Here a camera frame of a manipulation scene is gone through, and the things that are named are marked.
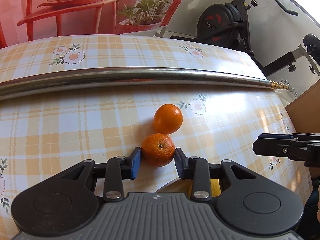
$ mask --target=table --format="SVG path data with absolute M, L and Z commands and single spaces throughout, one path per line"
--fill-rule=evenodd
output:
M 192 55 L 192 48 L 198 54 Z M 78 60 L 67 58 L 72 51 Z M 184 67 L 264 78 L 245 53 L 203 44 L 198 49 L 196 43 L 151 37 L 55 37 L 0 50 L 1 82 L 47 72 L 115 66 Z M 154 132 L 152 117 L 167 103 L 182 105 L 182 127 L 170 136 L 186 156 L 197 155 L 210 163 L 234 160 L 293 190 L 303 203 L 307 201 L 312 184 L 303 162 L 256 156 L 252 151 L 253 141 L 262 132 L 294 132 L 276 93 L 195 84 L 84 89 L 1 101 L 0 149 L 5 168 L 0 193 L 8 200 L 5 202 L 10 207 L 19 192 L 82 160 L 101 163 L 114 156 L 128 156 Z M 190 105 L 194 103 L 201 109 L 193 111 Z M 124 189 L 154 192 L 177 177 L 173 162 L 159 168 L 142 162 L 138 178 L 125 180 Z M 102 183 L 97 183 L 97 195 L 102 193 Z M 0 205 L 0 232 L 9 239 L 17 229 L 10 208 L 7 213 L 5 207 Z

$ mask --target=silver rivet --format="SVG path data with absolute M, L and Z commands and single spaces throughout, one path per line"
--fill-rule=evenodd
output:
M 106 197 L 110 199 L 117 199 L 121 197 L 121 193 L 119 191 L 113 190 L 113 191 L 108 191 L 106 193 Z
M 196 198 L 208 198 L 209 197 L 209 193 L 206 191 L 202 191 L 202 190 L 196 191 L 195 193 L 193 193 L 193 195 Z

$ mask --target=pink flower center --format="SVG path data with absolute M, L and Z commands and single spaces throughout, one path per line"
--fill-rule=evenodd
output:
M 201 109 L 202 109 L 202 107 L 201 107 L 201 105 L 199 105 L 199 104 L 195 104 L 195 109 L 197 109 L 197 110 L 201 110 Z
M 77 58 L 79 58 L 79 56 L 78 56 L 78 54 L 76 54 L 76 53 L 71 54 L 71 55 L 69 56 L 69 59 L 70 59 L 70 60 L 75 60 L 75 59 L 77 59 Z

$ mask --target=exercise bike seat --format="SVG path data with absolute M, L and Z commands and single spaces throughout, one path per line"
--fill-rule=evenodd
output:
M 307 52 L 320 65 L 320 40 L 313 34 L 307 34 L 303 38 L 303 45 L 307 47 Z

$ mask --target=orange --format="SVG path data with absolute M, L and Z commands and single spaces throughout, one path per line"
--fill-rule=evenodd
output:
M 170 134 L 182 125 L 183 116 L 178 107 L 172 104 L 160 106 L 153 117 L 153 127 L 157 133 Z
M 145 138 L 141 145 L 141 153 L 146 163 L 152 166 L 165 166 L 174 157 L 175 146 L 165 134 L 154 133 Z

